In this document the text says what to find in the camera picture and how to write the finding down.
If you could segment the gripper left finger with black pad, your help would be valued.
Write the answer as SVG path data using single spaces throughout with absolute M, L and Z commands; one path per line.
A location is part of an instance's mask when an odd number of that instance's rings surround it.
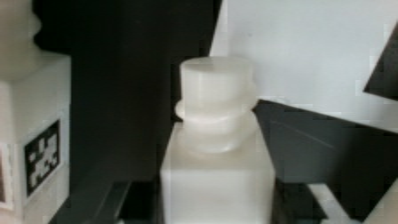
M 124 224 L 122 205 L 129 191 L 125 181 L 72 193 L 49 224 Z

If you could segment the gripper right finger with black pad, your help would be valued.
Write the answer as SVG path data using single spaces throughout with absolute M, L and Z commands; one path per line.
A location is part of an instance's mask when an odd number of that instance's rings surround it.
M 275 180 L 271 224 L 321 224 L 324 219 L 307 185 Z

